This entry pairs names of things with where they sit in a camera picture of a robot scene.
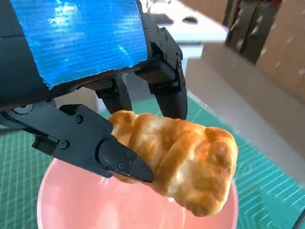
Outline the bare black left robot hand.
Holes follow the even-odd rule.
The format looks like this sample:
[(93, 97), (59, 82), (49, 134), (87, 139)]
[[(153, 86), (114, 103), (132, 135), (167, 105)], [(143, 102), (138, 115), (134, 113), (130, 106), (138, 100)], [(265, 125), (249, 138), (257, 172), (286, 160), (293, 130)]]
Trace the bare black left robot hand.
[(131, 110), (122, 79), (144, 79), (166, 117), (187, 117), (182, 51), (138, 0), (3, 0), (0, 123), (35, 136), (33, 147), (103, 177), (151, 183), (153, 173), (111, 135), (112, 124), (56, 97), (92, 89), (110, 113)]

